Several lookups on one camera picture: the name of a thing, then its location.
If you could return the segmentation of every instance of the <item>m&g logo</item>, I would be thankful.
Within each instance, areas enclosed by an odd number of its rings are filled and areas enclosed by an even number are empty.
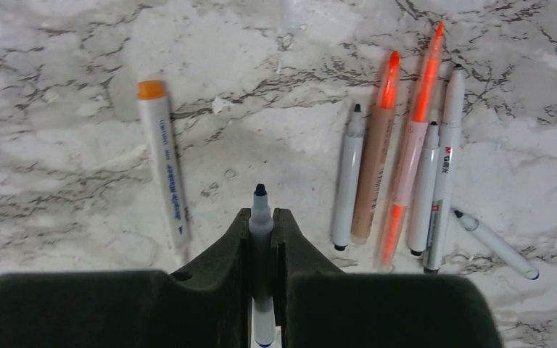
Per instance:
[[[441,173],[448,174],[450,172],[451,165],[451,147],[445,148],[445,156],[443,156],[443,170]]]

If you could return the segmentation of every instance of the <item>pen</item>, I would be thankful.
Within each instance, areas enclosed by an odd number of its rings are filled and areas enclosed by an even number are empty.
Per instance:
[[[441,268],[447,221],[451,207],[455,164],[462,137],[462,106],[464,105],[464,71],[456,65],[445,94],[445,110],[441,124],[439,164],[432,194],[428,241],[424,252],[424,272],[436,273]]]
[[[363,141],[362,112],[360,105],[356,104],[347,125],[347,135],[342,147],[337,202],[334,211],[334,223],[332,223],[332,243],[338,251],[344,250],[349,244],[355,193],[358,190]]]
[[[471,232],[478,241],[492,250],[517,273],[522,274],[526,279],[535,280],[539,278],[539,270],[529,260],[513,249],[505,239],[494,233],[490,227],[460,210],[454,209],[453,214],[465,230]]]
[[[437,176],[439,162],[439,124],[431,122],[424,138],[417,169],[415,193],[413,194],[413,211],[409,225],[407,245],[411,254],[420,256],[426,250],[428,224],[430,223],[430,206],[434,192],[434,179]]]
[[[183,190],[176,162],[176,147],[168,109],[168,95],[160,80],[138,83],[138,109],[150,147],[150,167],[162,203],[173,243],[179,247],[189,240],[184,212]]]
[[[426,134],[428,104],[441,59],[443,23],[439,24],[424,58],[424,71],[417,86],[416,103],[412,108],[413,117],[408,121],[403,147],[398,157],[396,176],[392,186],[389,209],[384,221],[379,248],[377,249],[381,269],[387,270],[394,258],[400,232],[403,229],[405,213],[411,199],[413,181],[417,172],[421,146]]]
[[[373,107],[368,140],[362,157],[358,195],[355,198],[355,212],[351,227],[351,241],[356,244],[365,244],[371,235],[374,211],[389,148],[389,137],[394,127],[399,75],[400,55],[397,51],[393,51],[385,73],[385,84],[379,89],[379,98]]]
[[[261,347],[274,342],[274,302],[272,300],[272,277],[270,263],[270,239],[274,220],[268,206],[268,192],[261,183],[253,193],[253,206],[249,219],[252,259],[253,331],[255,341]]]

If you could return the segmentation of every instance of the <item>marble surface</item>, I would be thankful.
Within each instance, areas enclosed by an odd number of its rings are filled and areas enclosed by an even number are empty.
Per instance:
[[[456,63],[468,75],[454,202],[541,276],[521,278],[453,221],[442,272],[479,287],[507,347],[557,347],[551,0],[0,0],[0,273],[185,262],[162,222],[134,98],[157,71],[171,92],[192,256],[263,182],[330,260],[370,271],[371,245],[338,253],[329,241],[347,110],[370,102],[399,50],[392,160],[440,20],[440,84]],[[404,239],[395,272],[421,272]]]

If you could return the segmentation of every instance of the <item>white pen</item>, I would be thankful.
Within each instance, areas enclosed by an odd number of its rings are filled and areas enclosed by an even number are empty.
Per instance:
[[[522,274],[526,279],[535,280],[539,278],[539,270],[529,260],[513,249],[505,239],[494,233],[490,227],[460,210],[454,209],[453,214],[458,218],[458,222],[465,230],[471,232],[478,241],[492,250],[517,273]]]
[[[441,268],[451,210],[455,166],[462,138],[462,107],[464,105],[464,70],[456,65],[445,94],[445,109],[439,140],[439,163],[434,182],[428,240],[424,253],[424,272],[437,273]]]
[[[439,162],[438,123],[430,122],[419,158],[415,195],[413,196],[413,211],[411,211],[407,240],[411,254],[415,256],[420,256],[426,250],[434,179],[437,177],[437,163]]]
[[[362,145],[364,142],[364,124],[360,105],[356,104],[342,147],[342,160],[338,182],[334,221],[332,223],[331,238],[336,250],[342,251],[347,247],[353,221],[355,195],[358,192],[358,178],[360,176],[360,161],[362,160]]]
[[[272,300],[272,274],[270,262],[270,239],[274,220],[268,206],[268,192],[261,183],[253,193],[253,206],[249,219],[251,233],[251,265],[253,293],[253,332],[261,347],[269,347],[274,341],[275,321]]]
[[[183,189],[176,162],[176,147],[168,109],[168,95],[160,80],[138,83],[138,109],[150,147],[150,167],[159,188],[173,243],[189,241],[184,214]]]

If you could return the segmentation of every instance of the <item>black marker tip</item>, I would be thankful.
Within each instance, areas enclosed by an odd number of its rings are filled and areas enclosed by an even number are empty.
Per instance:
[[[255,187],[255,196],[265,196],[268,192],[265,191],[265,186],[262,183],[259,183]]]

